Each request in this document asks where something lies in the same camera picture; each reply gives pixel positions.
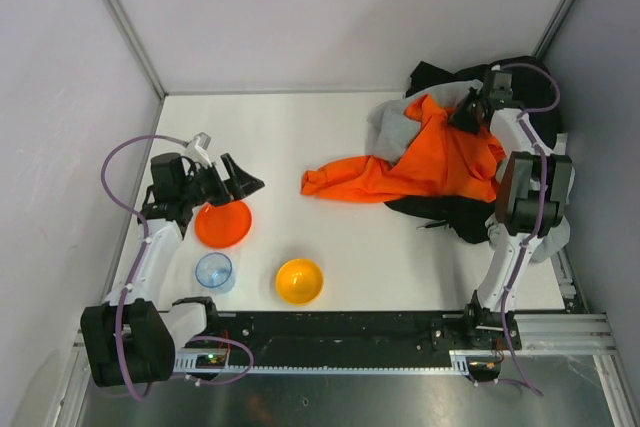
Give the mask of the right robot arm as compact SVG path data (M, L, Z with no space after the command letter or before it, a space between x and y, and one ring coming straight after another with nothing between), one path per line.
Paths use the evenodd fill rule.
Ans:
M498 64L457 105L450 124L468 133L486 129L507 155L495 218L499 239L489 269L457 318L432 328L446 348L490 350L519 336L514 319L516 292L526 266L550 230L564 217L572 161L548 147L531 124L532 110L514 97L517 64Z

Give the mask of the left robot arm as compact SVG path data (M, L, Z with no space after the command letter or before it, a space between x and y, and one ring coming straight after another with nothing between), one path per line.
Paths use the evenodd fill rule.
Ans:
M185 239L197 207L234 205L262 189L230 154L221 157L223 179L213 165L176 152L150 162L152 182L137 213L139 251L125 280L81 316L93 381L99 387L168 380L176 354L218 321L212 300L185 297L160 302L162 284Z

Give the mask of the orange cloth garment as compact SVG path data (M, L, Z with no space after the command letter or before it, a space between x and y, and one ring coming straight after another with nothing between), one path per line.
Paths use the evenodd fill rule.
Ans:
M374 155L345 158L308 170L301 193L326 200L383 203L405 196L459 196L483 202L497 197L496 172L506 154L485 128L471 134L449 124L451 108L422 95L402 116L420 130L399 161Z

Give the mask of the grey sweatshirt cloth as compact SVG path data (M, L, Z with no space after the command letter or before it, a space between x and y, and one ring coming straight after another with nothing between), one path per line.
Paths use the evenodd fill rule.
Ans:
M420 130L420 121L405 115L414 101L429 95L439 105L455 107L470 89L480 90L479 80L456 81L439 84L418 91L401 100L381 104L369 115L367 140L368 152L377 158L396 164ZM389 201L387 206L397 212L428 219L427 228L448 226L465 242L479 244L487 242L495 249L499 240L499 226L492 202L483 202L463 197L448 196L434 199L409 196ZM550 229L542 243L534 250L531 261L541 263L564 248L570 240L570 224L562 219Z

